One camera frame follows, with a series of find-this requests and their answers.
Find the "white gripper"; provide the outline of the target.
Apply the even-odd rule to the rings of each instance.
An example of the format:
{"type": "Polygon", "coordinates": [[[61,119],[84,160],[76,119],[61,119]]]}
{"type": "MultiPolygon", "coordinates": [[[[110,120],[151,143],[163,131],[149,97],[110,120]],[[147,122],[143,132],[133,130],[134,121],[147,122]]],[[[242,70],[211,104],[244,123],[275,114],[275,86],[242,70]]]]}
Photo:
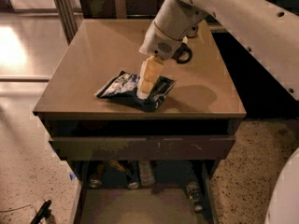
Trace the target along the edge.
{"type": "Polygon", "coordinates": [[[164,61],[174,60],[178,64],[192,59],[192,50],[182,39],[176,40],[165,35],[153,21],[145,34],[139,52],[149,55],[141,65],[136,95],[145,100],[149,97],[155,83],[164,69],[164,61]]]}

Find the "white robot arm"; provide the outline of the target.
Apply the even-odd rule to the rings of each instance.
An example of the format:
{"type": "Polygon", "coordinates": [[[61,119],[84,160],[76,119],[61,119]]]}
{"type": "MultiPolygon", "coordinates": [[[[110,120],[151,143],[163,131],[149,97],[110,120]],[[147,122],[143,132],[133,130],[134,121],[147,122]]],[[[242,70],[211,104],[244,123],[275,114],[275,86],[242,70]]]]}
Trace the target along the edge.
{"type": "MultiPolygon", "coordinates": [[[[299,98],[296,15],[265,0],[165,0],[140,50],[172,58],[188,30],[213,16],[292,98],[299,98]]],[[[280,121],[244,121],[212,179],[220,224],[299,224],[298,138],[280,121]]]]}

